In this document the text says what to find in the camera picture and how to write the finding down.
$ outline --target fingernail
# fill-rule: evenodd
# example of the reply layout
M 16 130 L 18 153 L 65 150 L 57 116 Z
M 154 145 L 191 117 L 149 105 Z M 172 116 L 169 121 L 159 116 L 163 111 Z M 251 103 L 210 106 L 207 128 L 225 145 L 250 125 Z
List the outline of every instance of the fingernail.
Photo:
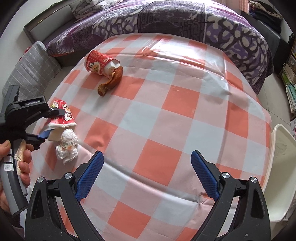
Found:
M 6 140 L 6 142 L 4 142 L 4 144 L 3 144 L 3 146 L 4 146 L 4 147 L 8 147 L 8 146 L 10 146 L 10 141 L 9 141 L 9 140 Z

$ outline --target table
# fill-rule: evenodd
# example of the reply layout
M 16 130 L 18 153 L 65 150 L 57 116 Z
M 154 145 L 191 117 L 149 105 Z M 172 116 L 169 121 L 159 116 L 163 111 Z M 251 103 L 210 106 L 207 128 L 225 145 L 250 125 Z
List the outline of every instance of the table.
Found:
M 214 203 L 191 166 L 194 150 L 234 178 L 263 183 L 271 118 L 221 50 L 163 34 L 114 36 L 95 50 L 118 59 L 123 78 L 101 97 L 97 87 L 107 79 L 87 72 L 82 59 L 63 80 L 49 103 L 62 99 L 70 106 L 78 158 L 63 165 L 57 143 L 46 141 L 33 152 L 29 189 L 39 176 L 60 178 L 100 150 L 104 166 L 81 203 L 102 237 L 189 241 Z M 237 199 L 221 234 L 236 205 Z

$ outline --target human hand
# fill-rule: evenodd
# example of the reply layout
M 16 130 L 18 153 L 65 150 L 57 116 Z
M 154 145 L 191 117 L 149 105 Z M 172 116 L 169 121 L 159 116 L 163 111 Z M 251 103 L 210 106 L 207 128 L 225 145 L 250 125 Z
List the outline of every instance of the human hand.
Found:
M 3 157 L 7 156 L 10 150 L 10 141 L 6 141 L 3 144 L 0 144 L 0 160 Z M 26 150 L 24 151 L 24 161 L 19 162 L 19 168 L 21 170 L 20 178 L 26 187 L 29 186 L 31 179 L 29 177 L 30 168 L 29 163 L 32 161 L 31 152 L 34 151 L 34 147 L 30 144 L 27 144 Z M 0 182 L 0 207 L 10 213 L 9 205 L 3 190 L 2 183 Z

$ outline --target white crumpled plastic bag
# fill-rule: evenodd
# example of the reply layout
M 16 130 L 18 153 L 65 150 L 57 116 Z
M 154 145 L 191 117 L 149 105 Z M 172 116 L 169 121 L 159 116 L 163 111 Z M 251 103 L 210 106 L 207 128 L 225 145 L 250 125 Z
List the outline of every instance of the white crumpled plastic bag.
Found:
M 56 146 L 57 158 L 63 160 L 63 164 L 72 161 L 78 156 L 78 138 L 72 129 L 65 129 L 61 135 L 61 143 Z

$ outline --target stack of books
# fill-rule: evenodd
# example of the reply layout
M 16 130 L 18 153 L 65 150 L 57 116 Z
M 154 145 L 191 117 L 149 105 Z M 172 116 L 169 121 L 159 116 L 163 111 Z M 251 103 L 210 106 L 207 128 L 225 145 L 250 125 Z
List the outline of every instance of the stack of books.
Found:
M 296 113 L 296 74 L 287 63 L 283 65 L 281 77 L 286 85 L 290 111 Z

